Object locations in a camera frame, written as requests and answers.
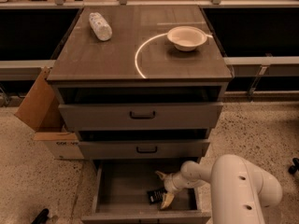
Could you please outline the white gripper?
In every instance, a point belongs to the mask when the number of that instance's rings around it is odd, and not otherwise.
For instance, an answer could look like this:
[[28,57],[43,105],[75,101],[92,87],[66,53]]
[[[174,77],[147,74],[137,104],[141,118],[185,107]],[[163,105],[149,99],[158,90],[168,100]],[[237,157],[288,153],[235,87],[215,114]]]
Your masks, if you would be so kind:
[[167,193],[163,194],[163,200],[161,204],[161,209],[164,210],[173,202],[175,198],[174,194],[179,193],[187,187],[187,179],[182,176],[181,172],[167,175],[163,172],[156,171],[155,174],[164,181],[164,188],[167,191]]

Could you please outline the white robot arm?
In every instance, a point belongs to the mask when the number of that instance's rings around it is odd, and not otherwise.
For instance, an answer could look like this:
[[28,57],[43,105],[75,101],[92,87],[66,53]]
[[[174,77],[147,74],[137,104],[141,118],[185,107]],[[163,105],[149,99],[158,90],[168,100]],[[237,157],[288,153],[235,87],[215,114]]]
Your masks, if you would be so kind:
[[282,187],[263,168],[236,155],[222,155],[207,167],[185,161],[176,173],[157,175],[164,182],[161,207],[168,208],[183,189],[210,185],[213,224],[265,224],[263,209],[278,205]]

